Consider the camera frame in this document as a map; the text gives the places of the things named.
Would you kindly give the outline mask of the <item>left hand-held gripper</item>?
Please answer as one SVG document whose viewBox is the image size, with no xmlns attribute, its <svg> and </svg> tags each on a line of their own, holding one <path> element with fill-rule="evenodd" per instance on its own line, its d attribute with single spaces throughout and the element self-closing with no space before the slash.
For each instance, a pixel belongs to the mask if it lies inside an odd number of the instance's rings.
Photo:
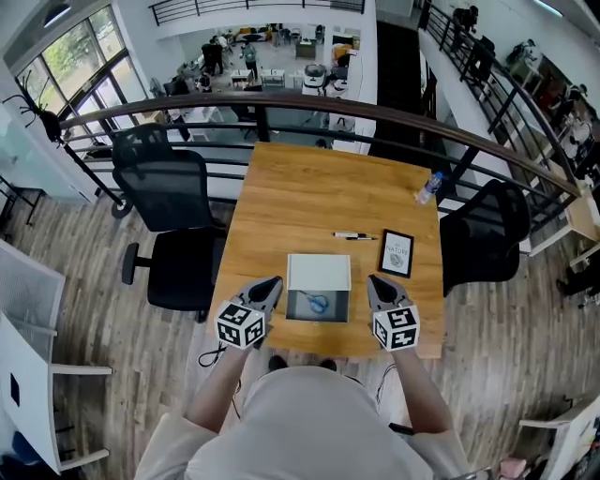
<svg viewBox="0 0 600 480">
<path fill-rule="evenodd" d="M 230 300 L 224 301 L 214 318 L 217 339 L 240 350 L 260 348 L 283 292 L 280 276 L 252 280 Z"/>
</svg>

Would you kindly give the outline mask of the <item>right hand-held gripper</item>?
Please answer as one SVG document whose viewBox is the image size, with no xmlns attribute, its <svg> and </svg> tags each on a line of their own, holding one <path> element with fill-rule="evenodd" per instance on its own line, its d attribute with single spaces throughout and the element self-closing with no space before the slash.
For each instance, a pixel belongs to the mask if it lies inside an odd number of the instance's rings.
<svg viewBox="0 0 600 480">
<path fill-rule="evenodd" d="M 387 277 L 369 275 L 367 299 L 371 333 L 387 352 L 415 348 L 419 339 L 419 313 L 406 289 Z"/>
</svg>

